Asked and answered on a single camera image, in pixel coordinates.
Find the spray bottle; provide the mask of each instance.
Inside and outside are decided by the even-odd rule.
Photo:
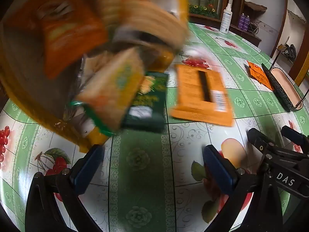
[[[223,17],[221,22],[220,31],[224,34],[229,33],[229,27],[231,24],[232,12],[231,12],[231,4],[227,5],[227,8],[223,11]]]

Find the white lettering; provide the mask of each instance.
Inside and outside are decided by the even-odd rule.
[[[283,176],[283,174],[279,173],[278,176],[277,176],[277,179],[280,180],[282,178],[282,176]]]
[[[282,182],[287,183],[287,181],[288,181],[288,176]]]

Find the green leaf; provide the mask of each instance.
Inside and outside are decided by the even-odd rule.
[[[51,156],[54,160],[56,160],[58,157],[62,157],[65,159],[67,164],[71,164],[68,155],[65,153],[65,151],[61,150],[60,148],[49,149],[44,154]]]
[[[202,208],[202,218],[204,222],[210,223],[210,221],[214,218],[217,213],[219,203],[220,198],[218,198],[216,201],[209,200],[205,202]]]
[[[191,174],[196,181],[202,181],[203,178],[206,178],[205,168],[195,161],[191,165]]]

